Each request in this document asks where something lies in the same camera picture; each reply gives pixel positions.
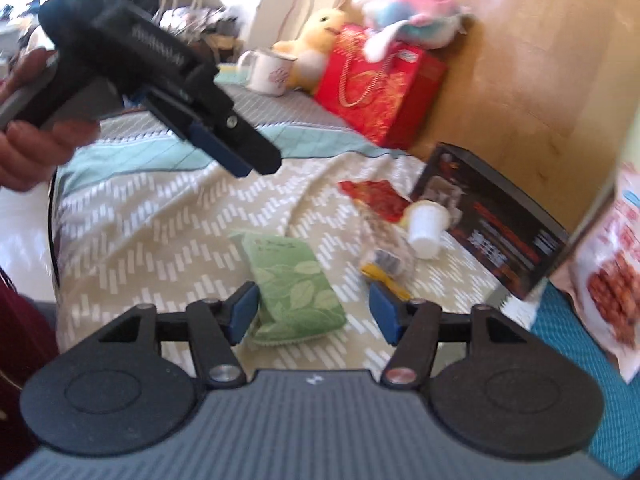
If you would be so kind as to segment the person's left hand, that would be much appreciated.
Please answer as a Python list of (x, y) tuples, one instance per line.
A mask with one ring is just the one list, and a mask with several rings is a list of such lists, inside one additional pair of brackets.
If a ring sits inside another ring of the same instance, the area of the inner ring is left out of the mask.
[[(44, 70), (53, 51), (38, 48), (25, 54), (1, 85), (1, 103), (33, 82)], [(39, 130), (28, 122), (10, 122), (1, 133), (1, 187), (25, 193), (53, 177), (56, 168), (67, 164), (78, 148), (93, 143), (100, 135), (97, 122), (66, 120), (51, 130)]]

